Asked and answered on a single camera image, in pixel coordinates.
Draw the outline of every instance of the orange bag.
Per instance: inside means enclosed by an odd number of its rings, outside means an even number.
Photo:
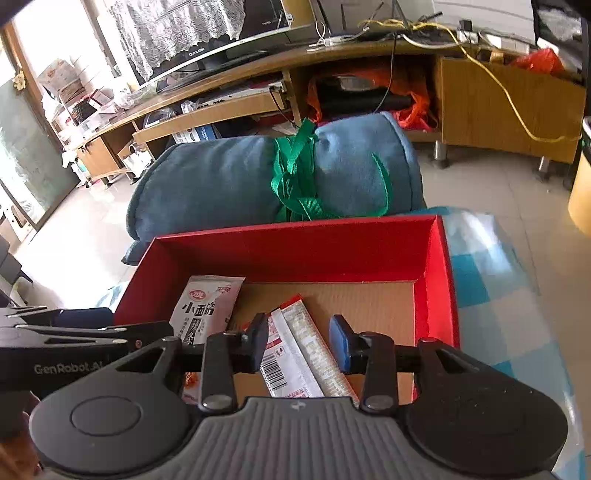
[[[336,64],[323,68],[321,73],[310,78],[308,83],[307,102],[314,109],[311,116],[313,122],[322,120],[322,109],[318,100],[316,82],[319,79],[334,77],[337,75],[354,75],[364,79],[373,80],[376,85],[387,87],[390,80],[389,60],[363,60],[356,61],[358,66],[349,64]],[[427,130],[433,128],[427,124],[427,112],[429,111],[429,94],[423,66],[416,61],[404,61],[397,57],[392,71],[392,85],[390,91],[396,95],[410,95],[414,104],[405,110],[395,111],[392,114],[400,126],[407,130]]]
[[[519,57],[510,64],[524,70],[532,72],[549,73],[551,75],[560,75],[564,72],[564,66],[559,56],[551,48],[542,48],[529,55]]]

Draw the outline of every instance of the green ribbon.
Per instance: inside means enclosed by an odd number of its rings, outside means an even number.
[[[316,196],[314,184],[314,144],[318,140],[314,134],[315,124],[306,118],[295,137],[275,139],[275,161],[271,188],[282,206],[277,213],[278,222],[298,222],[301,220],[321,220],[342,218],[322,208]],[[376,153],[372,158],[378,167],[384,186],[385,204],[375,212],[365,216],[380,217],[388,213],[392,199],[392,184],[388,171]]]

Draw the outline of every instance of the black mechanical arm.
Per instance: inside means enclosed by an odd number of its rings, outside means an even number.
[[[43,400],[31,438],[51,479],[552,478],[567,421],[544,394],[439,340],[396,345],[357,334],[339,315],[330,347],[345,374],[365,374],[350,398],[236,400],[232,375],[255,373],[266,316],[205,345],[167,337]],[[198,405],[180,398],[201,372]],[[396,372],[418,396],[399,405]]]
[[[40,398],[172,335],[168,322],[110,326],[109,309],[0,309],[0,441],[22,428],[30,391]],[[55,325],[101,325],[94,329]]]

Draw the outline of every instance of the wire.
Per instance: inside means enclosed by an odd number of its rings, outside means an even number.
[[[322,25],[322,33],[318,29],[318,24]],[[326,38],[326,25],[323,22],[317,21],[316,22],[316,33],[318,34],[318,40],[316,43],[308,45],[310,48],[307,48],[306,51],[313,52],[317,50],[321,50],[325,47],[331,47],[333,45],[339,45],[348,41],[357,40],[361,35],[369,30],[369,27],[365,26],[360,32],[355,35],[341,35],[339,37],[328,37]]]
[[[513,102],[513,98],[511,98],[511,94],[509,93],[509,91],[505,88],[505,86],[501,83],[501,81],[495,76],[494,73],[492,73],[488,68],[486,68],[486,66],[476,60],[474,57],[472,57],[467,51],[466,49],[460,44],[459,40],[456,38],[456,36],[453,34],[453,32],[451,31],[451,29],[449,29],[448,27],[446,27],[445,25],[441,25],[438,23],[432,23],[432,22],[422,22],[419,24],[414,24],[413,25],[413,29],[414,30],[418,30],[420,28],[424,28],[424,27],[435,27],[438,29],[443,29],[446,30],[447,33],[450,34],[450,36],[452,37],[453,41],[460,47],[460,49],[462,50],[462,52],[464,53],[464,55],[466,56],[466,58],[468,60],[470,60],[472,63],[478,65],[482,70],[484,70],[488,76],[490,76],[495,83],[501,87],[501,89],[503,90],[505,96],[507,97],[507,99],[509,100],[509,104],[511,105],[511,108],[513,109],[513,111],[515,112],[515,116],[517,117],[517,120],[519,120],[521,126],[523,127],[523,129],[525,130],[525,133],[528,134],[528,136],[536,141],[536,142],[542,142],[542,143],[559,143],[562,141],[575,141],[578,140],[580,137],[572,137],[569,138],[565,135],[561,135],[560,137],[557,138],[543,138],[543,137],[538,137],[537,135],[534,135],[531,130],[527,127],[527,125],[525,124],[521,114],[519,113],[519,110],[517,109],[517,107],[515,106],[515,103]]]
[[[388,82],[388,88],[386,89],[386,92],[384,93],[384,96],[382,97],[382,100],[380,101],[379,105],[375,108],[375,110],[372,113],[377,112],[381,108],[381,106],[386,101],[386,97],[390,93],[390,88],[392,87],[392,78],[394,77],[394,53],[396,52],[397,38],[398,36],[394,35],[394,45],[392,46],[392,56],[390,57],[390,81]]]
[[[372,23],[378,24],[382,27],[402,27],[406,29],[406,27],[404,26],[404,22],[402,20],[397,20],[396,18],[390,18],[388,20],[374,20],[373,18],[367,18],[359,22],[358,26],[369,25]]]
[[[364,27],[367,27],[375,18],[375,16],[378,14],[378,11],[380,8],[382,8],[384,6],[384,2],[381,2],[378,7],[374,10],[374,13],[371,15],[371,17],[369,17],[369,21],[364,25]]]
[[[418,41],[415,41],[412,38],[409,38],[406,34],[402,34],[402,37],[404,40],[406,40],[411,45],[414,45],[415,47],[426,48],[427,50],[446,50],[448,48],[454,48],[459,45],[464,45],[464,44],[468,43],[467,41],[463,41],[463,42],[458,42],[458,43],[435,43],[435,44],[431,45],[429,43],[419,43]]]
[[[499,47],[497,47],[496,45],[493,45],[490,40],[488,40],[488,38],[486,38],[483,34],[482,34],[482,30],[478,31],[478,36],[484,40],[484,42],[491,48],[494,48],[495,50],[499,50]]]
[[[275,95],[273,95],[273,87],[271,85],[269,85],[269,93],[271,94],[271,98],[273,99],[273,103],[277,107],[277,111],[281,114],[281,116],[283,118],[285,118],[285,120],[287,120],[289,123],[291,123],[291,126],[293,128],[295,128],[295,130],[297,131],[299,129],[299,127],[296,125],[296,123],[293,120],[290,120],[289,117],[283,113],[283,110],[281,109],[281,107],[279,106],[279,103],[275,99]]]

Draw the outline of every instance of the blue cushion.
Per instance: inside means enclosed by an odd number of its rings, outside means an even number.
[[[316,135],[314,180],[326,211],[363,216],[383,207],[384,185],[372,153],[392,182],[388,214],[423,207],[414,150],[389,113],[338,120],[317,128]],[[127,231],[142,244],[128,253],[138,261],[155,236],[273,223],[281,207],[270,186],[274,157],[274,140],[262,136],[169,148],[129,203]]]

